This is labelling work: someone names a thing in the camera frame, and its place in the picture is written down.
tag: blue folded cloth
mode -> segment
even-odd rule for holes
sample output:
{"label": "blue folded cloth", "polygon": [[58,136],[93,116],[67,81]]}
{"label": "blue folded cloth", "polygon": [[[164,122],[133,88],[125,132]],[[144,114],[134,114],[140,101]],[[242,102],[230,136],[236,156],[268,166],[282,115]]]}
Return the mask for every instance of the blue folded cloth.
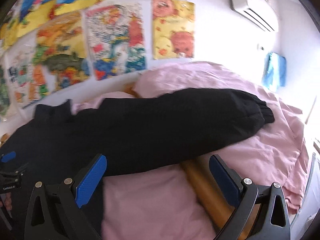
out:
{"label": "blue folded cloth", "polygon": [[279,87],[285,86],[287,60],[276,53],[269,53],[268,57],[269,61],[262,78],[262,85],[276,92]]}

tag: wall-mounted air conditioner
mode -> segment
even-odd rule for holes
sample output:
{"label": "wall-mounted air conditioner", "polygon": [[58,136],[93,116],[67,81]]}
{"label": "wall-mounted air conditioner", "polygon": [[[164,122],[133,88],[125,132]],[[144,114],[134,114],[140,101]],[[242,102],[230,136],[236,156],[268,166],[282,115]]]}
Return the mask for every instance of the wall-mounted air conditioner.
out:
{"label": "wall-mounted air conditioner", "polygon": [[279,23],[274,9],[266,0],[232,0],[233,9],[264,31],[278,32]]}

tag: pink duvet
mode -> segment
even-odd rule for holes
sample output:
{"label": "pink duvet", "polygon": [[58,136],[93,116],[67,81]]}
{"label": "pink duvet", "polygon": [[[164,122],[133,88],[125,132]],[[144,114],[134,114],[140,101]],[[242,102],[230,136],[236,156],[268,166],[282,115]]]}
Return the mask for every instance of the pink duvet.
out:
{"label": "pink duvet", "polygon": [[255,136],[215,151],[244,178],[270,186],[283,186],[288,210],[297,213],[307,182],[308,153],[303,138],[300,109],[286,105],[277,95],[255,85],[221,65],[198,62],[167,64],[146,71],[135,86],[143,98],[158,97],[185,88],[232,88],[247,91],[266,101],[275,116]]}
{"label": "pink duvet", "polygon": [[[98,108],[104,98],[133,96],[107,93],[73,104],[72,113]],[[179,165],[103,178],[103,205],[102,239],[212,240],[216,236]]]}

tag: black clothing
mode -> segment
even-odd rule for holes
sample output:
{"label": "black clothing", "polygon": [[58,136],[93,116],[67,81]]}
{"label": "black clothing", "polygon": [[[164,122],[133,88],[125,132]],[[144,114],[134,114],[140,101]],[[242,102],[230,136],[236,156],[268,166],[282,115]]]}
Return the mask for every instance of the black clothing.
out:
{"label": "black clothing", "polygon": [[17,154],[6,169],[29,163],[22,188],[12,196],[12,213],[21,216],[27,209],[37,181],[58,184],[96,154],[107,158],[105,176],[144,172],[245,140],[272,122],[265,102],[232,89],[185,89],[148,99],[106,98],[99,109],[75,116],[70,101],[56,107],[38,105],[34,119],[0,148],[0,155]]}

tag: white wall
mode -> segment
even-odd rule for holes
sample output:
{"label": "white wall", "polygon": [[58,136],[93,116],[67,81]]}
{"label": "white wall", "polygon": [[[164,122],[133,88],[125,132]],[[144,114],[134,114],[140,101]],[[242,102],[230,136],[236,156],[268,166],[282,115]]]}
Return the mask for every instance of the white wall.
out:
{"label": "white wall", "polygon": [[301,4],[278,3],[281,47],[287,59],[287,83],[278,94],[308,114],[316,94],[320,95],[320,33]]}
{"label": "white wall", "polygon": [[[148,68],[167,62],[191,61],[190,59],[152,59],[151,0],[110,1],[138,1],[142,4]],[[265,54],[269,50],[280,51],[279,35],[264,32],[243,16],[232,11],[230,0],[188,1],[196,4],[194,60],[223,64],[240,73],[245,78],[259,82],[263,73]],[[276,0],[270,0],[270,2],[277,9]],[[23,39],[30,42],[34,37],[35,34],[31,33]],[[265,47],[266,51],[258,51],[258,44]],[[134,81],[137,76],[136,73],[131,73],[103,81],[96,81],[94,76],[92,76],[89,80],[52,94],[39,103],[59,105],[67,98],[72,98],[74,102],[83,102],[104,92],[121,90],[124,83]],[[22,119],[16,117],[15,120],[0,123],[0,135],[6,131],[12,132],[23,122],[30,120],[34,108],[35,105],[32,105],[22,110]]]}
{"label": "white wall", "polygon": [[[276,0],[270,0],[277,9]],[[260,82],[264,58],[280,52],[278,33],[267,33],[230,9],[231,0],[196,0],[196,59],[225,65]],[[257,50],[260,44],[266,50]]]}

